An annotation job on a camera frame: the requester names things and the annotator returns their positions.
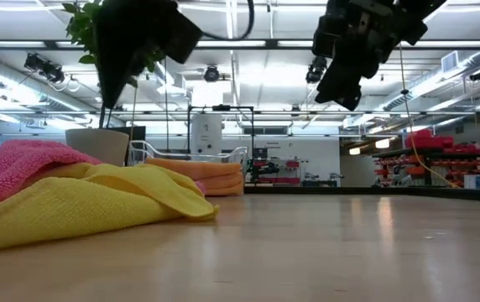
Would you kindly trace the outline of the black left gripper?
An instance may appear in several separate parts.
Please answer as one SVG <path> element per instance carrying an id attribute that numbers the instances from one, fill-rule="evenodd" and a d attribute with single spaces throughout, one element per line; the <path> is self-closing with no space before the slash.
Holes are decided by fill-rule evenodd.
<path id="1" fill-rule="evenodd" d="M 134 76 L 166 57 L 177 14 L 174 0 L 105 0 L 96 13 L 96 66 L 102 103 L 113 108 Z"/>

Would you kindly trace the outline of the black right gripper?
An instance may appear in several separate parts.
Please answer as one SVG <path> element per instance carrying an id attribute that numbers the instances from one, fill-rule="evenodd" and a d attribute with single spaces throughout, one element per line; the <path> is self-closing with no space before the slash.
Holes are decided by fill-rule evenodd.
<path id="1" fill-rule="evenodd" d="M 327 0 L 326 15 L 337 19 L 333 54 L 343 52 L 342 60 L 359 73 L 331 62 L 315 101 L 337 100 L 352 112 L 362 98 L 361 78 L 373 77 L 397 44 L 414 45 L 428 30 L 428 0 Z"/>

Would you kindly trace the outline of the pink microfiber towel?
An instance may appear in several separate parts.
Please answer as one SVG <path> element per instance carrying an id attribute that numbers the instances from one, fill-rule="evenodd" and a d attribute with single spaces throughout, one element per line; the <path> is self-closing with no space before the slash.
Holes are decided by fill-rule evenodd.
<path id="1" fill-rule="evenodd" d="M 14 139 L 0 144 L 0 202 L 16 194 L 39 172 L 58 164 L 100 164 L 63 143 Z"/>

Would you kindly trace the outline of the yellow microfiber towel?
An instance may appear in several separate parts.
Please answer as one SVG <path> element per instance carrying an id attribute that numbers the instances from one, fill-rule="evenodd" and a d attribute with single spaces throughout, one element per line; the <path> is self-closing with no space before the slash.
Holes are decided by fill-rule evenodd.
<path id="1" fill-rule="evenodd" d="M 195 181 L 166 168 L 71 164 L 0 202 L 0 249 L 218 212 Z"/>

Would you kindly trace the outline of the green leafy plant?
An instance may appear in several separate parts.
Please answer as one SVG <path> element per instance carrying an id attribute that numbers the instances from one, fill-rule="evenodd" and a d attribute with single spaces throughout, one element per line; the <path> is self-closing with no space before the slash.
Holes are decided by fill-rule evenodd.
<path id="1" fill-rule="evenodd" d="M 98 12 L 98 9 L 101 7 L 104 1 L 105 0 L 92 0 L 89 3 L 81 5 L 84 8 L 83 13 L 78 13 L 76 16 L 74 16 L 71 13 L 70 21 L 66 28 L 66 33 L 70 37 L 70 42 L 72 44 L 81 45 L 84 49 L 85 54 L 80 58 L 80 62 L 84 65 L 94 65 L 96 69 L 97 69 L 97 66 L 96 66 L 96 13 Z M 148 68 L 145 68 L 143 72 L 148 71 L 152 73 L 154 72 L 154 70 L 149 71 Z M 98 87 L 99 87 L 99 92 L 101 94 L 101 88 L 99 84 L 100 73 L 97 71 L 97 74 L 98 74 Z M 111 109 L 112 108 L 106 108 L 105 105 L 102 103 L 100 120 L 99 120 L 100 127 L 102 127 L 104 124 L 106 110 L 111 110 Z"/>

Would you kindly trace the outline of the white plant pot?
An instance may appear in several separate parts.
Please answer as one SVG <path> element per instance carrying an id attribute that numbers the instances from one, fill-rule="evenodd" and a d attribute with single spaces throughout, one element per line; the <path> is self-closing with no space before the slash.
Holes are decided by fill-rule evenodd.
<path id="1" fill-rule="evenodd" d="M 124 166 L 129 136 L 107 129 L 69 129 L 65 131 L 66 144 L 106 164 Z"/>

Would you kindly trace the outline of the shelf with red bins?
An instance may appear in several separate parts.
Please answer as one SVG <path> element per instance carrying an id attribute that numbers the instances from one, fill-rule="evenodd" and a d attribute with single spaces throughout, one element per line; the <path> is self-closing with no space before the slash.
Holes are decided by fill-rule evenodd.
<path id="1" fill-rule="evenodd" d="M 402 149 L 373 158 L 379 187 L 465 188 L 466 174 L 480 174 L 479 144 L 455 143 L 430 129 L 405 134 Z"/>

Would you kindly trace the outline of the white cylindrical appliance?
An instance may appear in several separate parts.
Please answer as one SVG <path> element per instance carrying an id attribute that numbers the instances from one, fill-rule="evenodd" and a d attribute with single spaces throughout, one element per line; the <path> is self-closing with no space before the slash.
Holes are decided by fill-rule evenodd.
<path id="1" fill-rule="evenodd" d="M 198 155 L 216 155 L 222 151 L 222 116 L 199 113 L 190 126 L 190 151 Z"/>

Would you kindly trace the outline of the clear plastic bin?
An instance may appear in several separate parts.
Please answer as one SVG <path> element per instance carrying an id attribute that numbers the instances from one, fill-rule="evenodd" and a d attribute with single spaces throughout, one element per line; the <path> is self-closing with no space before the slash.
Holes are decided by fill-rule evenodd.
<path id="1" fill-rule="evenodd" d="M 248 166 L 248 148 L 235 148 L 231 153 L 228 154 L 198 155 L 162 152 L 156 149 L 151 143 L 143 140 L 134 140 L 129 142 L 127 159 L 128 166 L 146 164 L 145 160 L 150 158 L 177 159 L 212 163 L 239 163 L 243 167 L 244 176 L 245 169 Z"/>

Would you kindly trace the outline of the black aluminium table frame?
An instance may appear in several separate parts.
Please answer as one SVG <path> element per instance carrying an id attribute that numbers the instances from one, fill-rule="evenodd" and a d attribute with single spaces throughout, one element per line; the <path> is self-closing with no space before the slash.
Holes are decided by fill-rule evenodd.
<path id="1" fill-rule="evenodd" d="M 412 195 L 480 201 L 480 190 L 434 187 L 245 187 L 245 194 L 256 195 Z"/>

